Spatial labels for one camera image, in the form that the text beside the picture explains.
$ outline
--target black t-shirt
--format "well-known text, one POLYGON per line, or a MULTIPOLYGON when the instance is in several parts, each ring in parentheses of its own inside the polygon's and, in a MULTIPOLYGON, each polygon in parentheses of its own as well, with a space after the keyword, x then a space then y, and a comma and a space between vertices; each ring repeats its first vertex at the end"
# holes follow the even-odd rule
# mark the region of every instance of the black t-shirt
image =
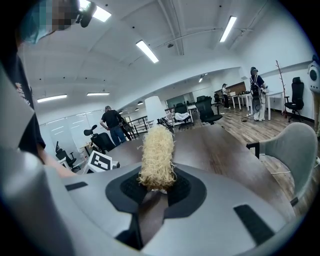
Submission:
MULTIPOLYGON (((252 75, 251 76, 251 79, 252 79, 252 81, 255 81, 255 76, 254 75, 252 75)), ((256 83, 258 84, 258 86, 261 88, 262 87, 262 85, 264 84, 264 80, 262 79, 262 77, 260 76, 260 75, 258 75, 257 76, 257 78, 256 78, 256 83)))
POLYGON ((121 115, 115 110, 108 110, 103 114, 101 120, 106 123, 108 128, 113 128, 119 125, 121 115))
MULTIPOLYGON (((9 47, 6 49, 6 53, 1 55, 1 61, 3 68, 16 91, 28 103, 28 105, 34 109, 32 90, 28 85, 24 67, 18 56, 18 49, 14 36, 11 38, 9 47)), ((19 148, 22 151, 30 152, 38 157, 37 143, 39 143, 43 148, 46 147, 46 144, 40 134, 36 114, 34 114, 24 131, 19 148)))

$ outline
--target brown table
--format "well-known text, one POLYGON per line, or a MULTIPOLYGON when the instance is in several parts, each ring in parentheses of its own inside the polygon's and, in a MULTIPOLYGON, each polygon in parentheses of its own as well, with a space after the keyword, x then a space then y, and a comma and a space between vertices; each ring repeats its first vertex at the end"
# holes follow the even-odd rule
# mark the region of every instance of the brown table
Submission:
MULTIPOLYGON (((173 162, 214 172, 238 181, 269 202, 289 221, 295 212, 285 193, 266 167, 235 137, 218 124, 178 132, 173 162)), ((127 141, 108 153, 120 165, 142 160, 142 139, 127 141)))

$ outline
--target gray armchair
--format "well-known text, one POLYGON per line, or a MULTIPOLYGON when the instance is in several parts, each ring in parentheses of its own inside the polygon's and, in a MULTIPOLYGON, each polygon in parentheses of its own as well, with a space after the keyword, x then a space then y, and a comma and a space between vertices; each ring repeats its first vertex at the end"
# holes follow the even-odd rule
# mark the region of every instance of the gray armchair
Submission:
POLYGON ((292 123, 276 137, 246 147, 255 148, 257 158, 260 154, 272 156, 289 168, 294 180, 294 206, 303 197, 316 163, 318 141, 314 130, 304 123, 292 123))

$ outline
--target face mask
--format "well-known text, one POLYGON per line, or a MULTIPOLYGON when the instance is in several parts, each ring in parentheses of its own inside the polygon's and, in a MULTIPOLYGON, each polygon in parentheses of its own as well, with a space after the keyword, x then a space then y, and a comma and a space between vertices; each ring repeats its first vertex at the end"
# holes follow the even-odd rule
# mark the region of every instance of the face mask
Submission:
POLYGON ((20 24, 20 38, 36 44, 52 32, 52 0, 41 0, 24 16, 20 24))

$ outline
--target wooden floor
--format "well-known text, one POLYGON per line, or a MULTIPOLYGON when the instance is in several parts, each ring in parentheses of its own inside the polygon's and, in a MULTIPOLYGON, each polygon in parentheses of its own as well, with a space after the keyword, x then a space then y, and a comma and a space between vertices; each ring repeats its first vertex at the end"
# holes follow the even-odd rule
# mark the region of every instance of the wooden floor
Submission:
MULTIPOLYGON (((241 122, 242 118, 247 116, 247 109, 220 109, 220 114, 223 116, 220 120, 216 122, 214 125, 220 125, 224 127, 231 135, 237 138, 243 145, 247 143, 258 142, 262 140, 267 140, 273 138, 278 135, 284 128, 286 128, 289 123, 288 120, 284 118, 281 113, 272 111, 271 112, 271 120, 267 120, 268 112, 265 112, 265 121, 254 121, 253 117, 249 117, 247 122, 241 122)), ((201 127, 203 124, 201 123, 198 113, 193 112, 192 117, 194 120, 194 126, 189 125, 189 129, 195 129, 201 127)), ((314 126, 313 123, 309 121, 303 121, 305 124, 314 126)), ((174 128, 174 132, 181 132, 186 130, 187 127, 182 127, 179 130, 179 127, 174 128)), ((289 200, 293 198, 294 194, 294 180, 291 173, 280 173, 280 172, 288 172, 288 168, 282 164, 279 160, 274 157, 261 155, 260 160, 266 166, 266 168, 270 171, 270 173, 279 173, 273 174, 273 177, 279 183, 280 187, 283 189, 284 193, 288 197, 289 200)), ((294 206, 294 211, 297 216, 301 216, 307 212, 309 209, 315 194, 317 193, 318 184, 320 181, 320 166, 317 166, 313 170, 312 182, 305 193, 305 196, 294 206)))

